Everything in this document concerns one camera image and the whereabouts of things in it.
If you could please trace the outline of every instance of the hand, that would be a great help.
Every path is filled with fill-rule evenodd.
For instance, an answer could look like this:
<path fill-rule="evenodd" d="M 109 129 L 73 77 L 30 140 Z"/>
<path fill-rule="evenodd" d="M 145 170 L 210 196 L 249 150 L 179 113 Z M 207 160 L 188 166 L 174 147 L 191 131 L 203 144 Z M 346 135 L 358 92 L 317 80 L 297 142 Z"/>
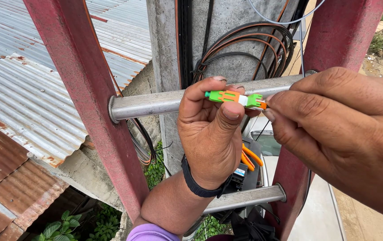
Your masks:
<path fill-rule="evenodd" d="M 280 144 L 328 183 L 383 213 L 383 78 L 336 67 L 266 101 Z"/>
<path fill-rule="evenodd" d="M 205 98 L 211 90 L 245 93 L 243 86 L 226 86 L 222 76 L 209 77 L 188 87 L 184 93 L 177 120 L 178 134 L 189 162 L 193 179 L 202 188 L 221 186 L 239 166 L 242 135 L 239 125 L 247 110 L 237 102 L 216 103 Z"/>

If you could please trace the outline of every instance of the fingernail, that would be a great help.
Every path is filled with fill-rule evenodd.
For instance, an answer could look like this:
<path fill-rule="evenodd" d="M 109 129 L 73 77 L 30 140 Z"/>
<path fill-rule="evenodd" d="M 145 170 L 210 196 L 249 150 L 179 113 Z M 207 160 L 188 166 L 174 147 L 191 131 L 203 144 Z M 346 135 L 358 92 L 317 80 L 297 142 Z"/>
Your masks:
<path fill-rule="evenodd" d="M 262 113 L 269 119 L 270 122 L 274 122 L 274 115 L 270 110 L 265 110 Z"/>
<path fill-rule="evenodd" d="M 236 120 L 239 118 L 239 114 L 230 112 L 227 108 L 223 108 L 223 114 L 227 117 L 229 120 Z"/>
<path fill-rule="evenodd" d="M 239 88 L 245 89 L 245 87 L 243 87 L 242 85 L 233 85 L 232 87 L 235 89 L 239 89 Z"/>
<path fill-rule="evenodd" d="M 269 101 L 274 95 L 270 95 L 269 97 L 266 98 L 266 101 Z"/>
<path fill-rule="evenodd" d="M 223 76 L 214 76 L 213 79 L 218 81 L 227 81 Z"/>

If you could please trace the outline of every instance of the aluminum ladder rung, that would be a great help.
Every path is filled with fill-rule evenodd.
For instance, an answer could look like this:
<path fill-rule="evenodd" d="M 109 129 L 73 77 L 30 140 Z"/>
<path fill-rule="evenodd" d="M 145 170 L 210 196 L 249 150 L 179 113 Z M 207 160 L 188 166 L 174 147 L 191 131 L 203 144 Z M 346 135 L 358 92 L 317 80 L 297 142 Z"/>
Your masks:
<path fill-rule="evenodd" d="M 291 75 L 235 84 L 245 87 L 247 95 L 259 93 L 266 98 L 282 90 L 288 90 L 293 83 L 302 78 L 302 75 Z M 118 123 L 118 120 L 177 112 L 183 94 L 184 90 L 176 90 L 138 96 L 112 96 L 109 102 L 110 118 L 114 123 Z"/>
<path fill-rule="evenodd" d="M 274 186 L 256 188 L 241 192 L 223 194 L 219 199 L 214 199 L 203 214 L 226 211 L 235 208 L 258 205 L 266 202 L 286 201 L 284 190 L 279 184 Z"/>

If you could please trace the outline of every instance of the purple sleeve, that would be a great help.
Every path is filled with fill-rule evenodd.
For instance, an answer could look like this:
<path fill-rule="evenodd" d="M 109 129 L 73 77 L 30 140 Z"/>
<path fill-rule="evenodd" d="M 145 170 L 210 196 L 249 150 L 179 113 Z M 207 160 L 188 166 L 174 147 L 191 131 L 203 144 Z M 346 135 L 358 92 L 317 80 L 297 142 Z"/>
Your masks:
<path fill-rule="evenodd" d="M 178 236 L 170 233 L 156 224 L 146 223 L 135 227 L 129 233 L 126 241 L 179 241 Z"/>

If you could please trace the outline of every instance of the white car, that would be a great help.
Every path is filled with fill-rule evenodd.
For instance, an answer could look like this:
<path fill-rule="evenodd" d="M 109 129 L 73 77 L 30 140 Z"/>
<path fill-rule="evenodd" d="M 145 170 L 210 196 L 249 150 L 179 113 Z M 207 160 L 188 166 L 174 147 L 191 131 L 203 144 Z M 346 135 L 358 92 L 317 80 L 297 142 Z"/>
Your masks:
<path fill-rule="evenodd" d="M 261 145 L 264 163 L 264 186 L 273 182 L 281 145 L 273 137 L 270 121 L 259 116 L 251 118 L 242 134 Z M 306 204 L 297 218 L 288 241 L 341 241 L 346 240 L 337 201 L 330 184 L 315 175 Z"/>

